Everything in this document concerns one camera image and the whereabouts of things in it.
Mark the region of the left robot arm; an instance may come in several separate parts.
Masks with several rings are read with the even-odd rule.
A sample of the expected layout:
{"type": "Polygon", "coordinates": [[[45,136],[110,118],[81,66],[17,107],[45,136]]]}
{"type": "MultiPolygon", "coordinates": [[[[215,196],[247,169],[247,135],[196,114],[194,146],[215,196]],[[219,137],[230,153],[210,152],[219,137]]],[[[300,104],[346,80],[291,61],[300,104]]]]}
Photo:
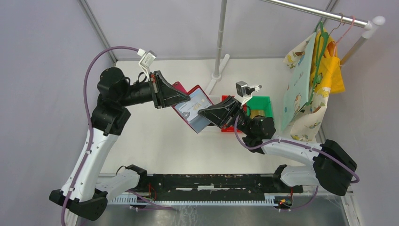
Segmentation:
{"type": "Polygon", "coordinates": [[[126,172],[102,183],[97,181],[109,151],[131,116],[128,106],[152,102],[161,109],[190,100],[160,71],[152,72],[146,82],[130,84],[121,69],[111,67],[101,73],[97,88],[97,106],[91,114],[79,160],[63,187],[49,196],[52,202],[91,221],[97,220],[108,202],[120,194],[130,189],[142,192],[148,186],[148,179],[143,176],[146,170],[138,166],[129,166],[126,172]]]}

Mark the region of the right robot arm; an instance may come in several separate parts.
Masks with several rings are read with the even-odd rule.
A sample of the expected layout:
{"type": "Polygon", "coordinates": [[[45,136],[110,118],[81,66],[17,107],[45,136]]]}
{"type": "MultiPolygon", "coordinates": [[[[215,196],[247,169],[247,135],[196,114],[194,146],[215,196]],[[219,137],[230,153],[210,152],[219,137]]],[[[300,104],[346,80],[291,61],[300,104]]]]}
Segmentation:
{"type": "Polygon", "coordinates": [[[277,192],[294,186],[321,186],[332,194],[344,196],[351,184],[360,181],[355,172],[356,162],[336,141],[309,143],[278,136],[272,117],[251,118],[233,96],[199,110],[198,114],[219,128],[233,127],[238,142],[252,153],[280,156],[300,163],[300,166],[278,167],[271,180],[277,192]]]}

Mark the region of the red leather card holder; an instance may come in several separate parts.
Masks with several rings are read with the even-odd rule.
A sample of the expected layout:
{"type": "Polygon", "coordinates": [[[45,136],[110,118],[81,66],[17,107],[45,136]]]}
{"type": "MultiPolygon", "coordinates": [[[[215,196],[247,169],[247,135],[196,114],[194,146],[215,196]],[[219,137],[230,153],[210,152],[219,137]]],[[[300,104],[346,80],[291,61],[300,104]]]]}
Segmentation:
{"type": "Polygon", "coordinates": [[[198,114],[199,110],[206,109],[213,105],[200,85],[194,86],[187,91],[180,82],[175,82],[173,87],[187,94],[191,99],[173,106],[174,111],[182,120],[197,134],[205,129],[211,122],[198,114]]]}

